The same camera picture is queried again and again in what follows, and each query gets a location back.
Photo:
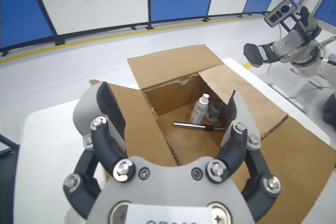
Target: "black metal frame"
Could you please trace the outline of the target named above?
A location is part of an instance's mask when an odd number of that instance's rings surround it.
[[[20,146],[1,134],[0,134],[0,142],[9,147],[5,150],[0,151],[0,159],[12,155],[13,151],[18,150]]]
[[[172,21],[183,21],[183,20],[193,20],[193,19],[203,19],[204,22],[207,22],[209,17],[223,17],[223,16],[230,16],[230,15],[238,15],[238,17],[242,17],[243,14],[245,15],[251,15],[251,14],[265,14],[267,12],[255,12],[255,13],[234,13],[234,14],[222,14],[222,15],[208,15],[209,9],[210,9],[210,4],[211,0],[209,1],[209,6],[206,15],[202,16],[197,16],[197,17],[186,17],[186,18],[178,18],[178,19],[166,19],[166,20],[161,20],[161,21],[152,21],[151,20],[151,3],[150,0],[148,0],[148,22],[144,23],[135,23],[135,24],[128,24],[128,25],[122,25],[122,26],[113,26],[113,27],[106,27],[106,28],[99,28],[99,29],[94,29],[94,30],[87,30],[87,31],[82,31],[82,32],[74,32],[74,33],[67,33],[67,34],[62,34],[58,35],[55,27],[47,13],[47,10],[43,4],[42,0],[37,0],[38,5],[42,11],[42,14],[47,21],[47,24],[53,34],[51,37],[47,38],[39,38],[7,47],[0,48],[0,53],[2,53],[2,57],[6,56],[10,50],[17,49],[17,48],[22,48],[22,47],[27,47],[27,46],[32,46],[32,45],[37,45],[37,44],[43,44],[43,43],[50,43],[50,42],[55,42],[55,45],[60,45],[60,44],[65,44],[66,39],[71,39],[71,38],[76,38],[84,35],[89,35],[89,34],[94,34],[94,33],[100,33],[100,32],[106,32],[110,30],[115,30],[115,29],[121,29],[121,28],[131,28],[135,30],[136,26],[140,25],[147,25],[146,29],[153,29],[152,24],[154,23],[163,23],[163,22],[172,22]]]

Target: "open cardboard box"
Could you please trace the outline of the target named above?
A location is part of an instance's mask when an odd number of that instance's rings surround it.
[[[215,157],[222,132],[177,128],[190,122],[197,99],[227,104],[233,90],[242,95],[262,138],[261,151],[282,191],[258,223],[301,223],[322,192],[336,162],[334,150],[288,117],[205,45],[161,51],[128,60],[141,90],[110,87],[126,120],[129,156],[164,166]],[[225,126],[225,109],[216,125]],[[249,178],[245,163],[232,176],[240,190]]]

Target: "spray bottle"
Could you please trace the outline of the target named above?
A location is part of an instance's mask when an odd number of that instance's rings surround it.
[[[208,94],[203,94],[202,97],[199,98],[199,100],[196,102],[191,116],[190,116],[190,121],[193,124],[199,124],[206,111],[208,110],[208,106],[209,106],[209,95]]]

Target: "metal part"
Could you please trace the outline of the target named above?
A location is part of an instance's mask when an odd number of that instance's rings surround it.
[[[83,146],[87,150],[93,150],[93,143],[91,133],[83,136]]]
[[[63,185],[69,189],[69,192],[74,192],[81,183],[81,177],[78,174],[71,174],[66,177]]]
[[[147,167],[143,167],[139,171],[139,178],[141,180],[147,180],[148,177],[150,176],[150,170]]]
[[[109,224],[125,224],[127,209],[130,202],[123,201],[116,204],[108,216]]]
[[[233,129],[234,129],[234,131],[235,132],[237,132],[237,133],[239,133],[239,134],[243,134],[243,131],[245,131],[246,130],[246,127],[245,127],[245,125],[243,124],[243,123],[234,123],[233,124]]]
[[[262,180],[265,189],[273,194],[278,194],[281,190],[281,184],[277,177],[273,176],[270,179],[263,178]]]
[[[98,127],[100,127],[103,124],[106,124],[106,121],[107,120],[104,116],[99,116],[99,117],[93,119],[91,124],[90,124],[91,130],[93,130],[93,131],[97,130]]]
[[[229,210],[220,203],[211,203],[213,224],[231,224],[231,214]]]
[[[321,46],[322,48],[324,48],[326,45],[328,45],[328,44],[330,44],[331,42],[334,42],[334,41],[336,41],[336,36],[332,36],[332,37],[330,37],[330,38],[328,38],[328,39],[322,41],[322,42],[320,43],[320,46]]]
[[[212,126],[212,125],[195,125],[184,122],[174,122],[174,127],[180,128],[193,128],[193,129],[202,129],[204,131],[224,131],[224,127]]]
[[[191,176],[193,177],[194,180],[199,181],[200,179],[203,178],[203,172],[198,167],[195,167],[194,169],[191,170]]]
[[[124,158],[120,160],[113,169],[113,177],[118,182],[125,182],[128,180],[128,173],[131,171],[131,166],[133,166],[133,162],[129,159]]]
[[[255,136],[251,136],[251,137],[249,137],[249,142],[252,145],[256,145],[256,144],[258,144],[258,139]]]
[[[183,123],[183,122],[174,122],[174,127],[205,129],[204,125],[195,125],[195,124],[189,124],[189,123]]]
[[[219,177],[222,176],[224,173],[224,169],[223,166],[221,166],[220,164],[213,164],[212,168],[211,168],[211,172],[213,173],[213,175]]]
[[[223,163],[219,159],[213,159],[211,162],[207,165],[207,174],[208,177],[216,182],[220,183],[222,182],[222,175],[224,173],[224,170],[227,168],[225,163]]]
[[[213,102],[209,105],[207,112],[205,113],[205,118],[213,123],[219,121],[219,115],[223,110],[223,104],[220,102]]]
[[[256,135],[248,135],[247,145],[252,149],[257,150],[261,147],[261,141]]]

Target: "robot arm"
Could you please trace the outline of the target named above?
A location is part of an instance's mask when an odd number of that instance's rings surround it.
[[[76,126],[82,129],[79,132],[90,137],[93,146],[85,149],[74,173],[63,184],[68,201],[88,224],[124,224],[131,203],[211,207],[217,219],[213,223],[218,223],[218,219],[223,223],[255,223],[274,204],[281,185],[260,152],[259,130],[239,92],[234,91],[228,103],[228,125],[218,155],[183,166],[164,167],[140,157],[128,157],[115,138],[123,130],[111,132],[120,124],[123,126],[125,120],[117,117],[112,122],[112,115],[96,114],[97,107],[102,107],[97,106],[97,100],[104,91],[102,100],[108,107],[104,111],[122,116],[118,104],[111,102],[114,98],[109,86],[103,82],[88,91],[77,104],[73,117]],[[79,125],[82,115],[78,111],[89,120],[85,125]],[[230,177],[243,161],[251,178],[240,192]],[[93,178],[98,162],[111,175],[102,191]]]
[[[323,58],[323,48],[336,40],[335,36],[318,43],[315,38],[320,34],[321,28],[306,7],[300,10],[300,19],[294,16],[295,3],[284,0],[272,10],[264,20],[270,27],[282,25],[288,34],[278,41],[256,46],[246,44],[244,55],[254,67],[263,63],[291,63],[303,77],[320,76],[336,89],[336,63]],[[290,30],[284,20],[291,17],[295,26]],[[324,121],[336,129],[336,93],[333,93],[324,105]]]
[[[253,66],[260,67],[263,63],[277,61],[282,63],[298,61],[305,58],[317,46],[315,38],[320,34],[321,28],[306,7],[300,10],[301,19],[294,16],[295,10],[295,3],[291,0],[284,0],[265,16],[264,20],[270,27],[280,24],[288,31],[288,34],[278,41],[265,45],[246,44],[244,55]],[[291,30],[284,23],[288,17],[296,22]]]

